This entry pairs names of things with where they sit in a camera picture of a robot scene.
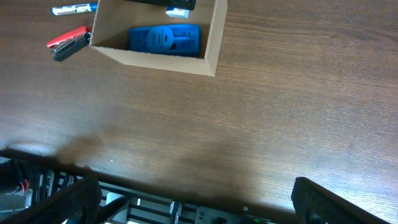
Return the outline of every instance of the open cardboard box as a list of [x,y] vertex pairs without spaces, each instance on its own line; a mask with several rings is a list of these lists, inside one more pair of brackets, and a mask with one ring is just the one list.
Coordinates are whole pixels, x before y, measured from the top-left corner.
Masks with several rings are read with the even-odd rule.
[[[125,65],[215,76],[223,37],[227,0],[197,0],[188,19],[171,18],[165,7],[126,0],[99,0],[90,47]],[[133,52],[128,30],[164,24],[198,24],[201,55],[198,58]]]

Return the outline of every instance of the blue plastic object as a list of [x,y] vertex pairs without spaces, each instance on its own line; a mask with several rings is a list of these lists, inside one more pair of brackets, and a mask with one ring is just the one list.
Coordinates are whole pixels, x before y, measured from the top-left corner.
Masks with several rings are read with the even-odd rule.
[[200,55],[200,26],[174,24],[129,30],[129,50],[153,54],[197,57]]

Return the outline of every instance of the brown wooden surface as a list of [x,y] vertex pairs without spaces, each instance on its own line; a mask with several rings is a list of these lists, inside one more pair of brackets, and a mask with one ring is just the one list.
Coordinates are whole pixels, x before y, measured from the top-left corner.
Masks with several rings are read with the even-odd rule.
[[229,0],[215,78],[47,41],[78,0],[0,4],[0,143],[193,198],[292,211],[306,176],[398,222],[398,2]]

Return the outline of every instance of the marker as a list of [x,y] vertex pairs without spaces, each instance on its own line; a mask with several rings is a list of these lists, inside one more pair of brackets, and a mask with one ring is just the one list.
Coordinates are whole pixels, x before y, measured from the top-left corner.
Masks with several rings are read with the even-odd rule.
[[97,10],[97,3],[85,3],[71,6],[53,7],[51,13],[56,16],[81,13],[81,12],[95,12]]

